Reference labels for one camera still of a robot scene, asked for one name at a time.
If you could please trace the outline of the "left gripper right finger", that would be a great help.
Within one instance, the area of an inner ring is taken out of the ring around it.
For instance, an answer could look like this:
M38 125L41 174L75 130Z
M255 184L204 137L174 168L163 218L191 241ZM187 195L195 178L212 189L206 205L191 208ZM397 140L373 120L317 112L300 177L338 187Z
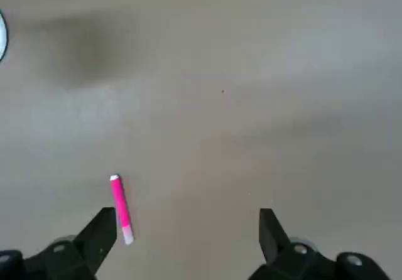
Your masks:
M310 244L291 240L270 208L259 211L259 244L266 262L250 279L389 279L364 254L342 252L331 260Z

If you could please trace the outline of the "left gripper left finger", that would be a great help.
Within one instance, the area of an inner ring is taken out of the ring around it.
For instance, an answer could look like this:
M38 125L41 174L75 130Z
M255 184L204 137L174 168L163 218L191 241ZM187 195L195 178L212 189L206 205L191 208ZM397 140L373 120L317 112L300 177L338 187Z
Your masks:
M72 239L60 239L39 253L1 251L1 279L95 279L117 239L116 209L104 207Z

